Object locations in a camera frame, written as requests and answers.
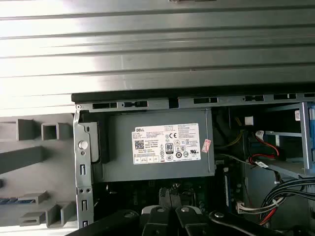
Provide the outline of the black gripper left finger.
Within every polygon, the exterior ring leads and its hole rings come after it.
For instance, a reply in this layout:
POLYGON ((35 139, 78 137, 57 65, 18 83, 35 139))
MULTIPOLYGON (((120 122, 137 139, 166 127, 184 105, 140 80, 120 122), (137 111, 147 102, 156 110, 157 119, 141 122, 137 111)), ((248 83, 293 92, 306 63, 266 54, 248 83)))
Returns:
POLYGON ((148 206, 143 214, 119 210, 69 233, 70 236, 168 236, 170 210, 148 206))

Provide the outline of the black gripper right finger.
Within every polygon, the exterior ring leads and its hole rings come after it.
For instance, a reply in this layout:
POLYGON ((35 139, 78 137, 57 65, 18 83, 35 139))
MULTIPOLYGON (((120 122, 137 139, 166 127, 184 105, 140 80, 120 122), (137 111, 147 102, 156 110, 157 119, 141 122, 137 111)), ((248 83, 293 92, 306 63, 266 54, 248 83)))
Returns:
POLYGON ((188 236, 304 236, 299 227, 272 230, 231 213, 212 211, 205 216, 191 206, 176 209, 179 222, 188 236))

